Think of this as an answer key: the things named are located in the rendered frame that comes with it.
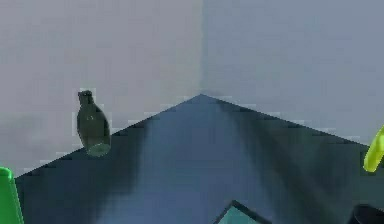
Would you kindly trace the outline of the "dark green glass bottle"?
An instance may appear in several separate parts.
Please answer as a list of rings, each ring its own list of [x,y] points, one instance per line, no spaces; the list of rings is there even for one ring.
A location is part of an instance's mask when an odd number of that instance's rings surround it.
[[[76,118],[77,133],[89,156],[102,157],[111,150],[111,135],[104,112],[96,105],[90,90],[78,93],[80,108]]]

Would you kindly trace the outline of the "black framed teal slab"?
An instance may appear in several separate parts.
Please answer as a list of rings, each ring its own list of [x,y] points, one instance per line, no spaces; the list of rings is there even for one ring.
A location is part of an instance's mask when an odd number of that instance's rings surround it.
[[[213,224],[272,224],[272,222],[237,200],[232,200]]]

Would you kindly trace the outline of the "yellow-green curved object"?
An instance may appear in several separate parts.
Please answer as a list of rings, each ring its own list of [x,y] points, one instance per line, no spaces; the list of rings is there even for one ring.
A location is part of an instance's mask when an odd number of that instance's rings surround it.
[[[367,172],[375,172],[384,157],[384,125],[376,133],[364,157],[363,168]]]

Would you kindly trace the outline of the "black round object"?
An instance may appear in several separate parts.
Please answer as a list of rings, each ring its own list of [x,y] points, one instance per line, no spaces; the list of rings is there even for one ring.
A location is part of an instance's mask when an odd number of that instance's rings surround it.
[[[368,204],[358,204],[347,224],[384,224],[384,211]]]

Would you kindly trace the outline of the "bright green plastic object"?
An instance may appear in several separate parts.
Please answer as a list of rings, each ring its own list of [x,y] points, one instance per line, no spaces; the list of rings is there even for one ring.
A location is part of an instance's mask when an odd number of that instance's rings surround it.
[[[0,224],[24,224],[13,173],[0,167]]]

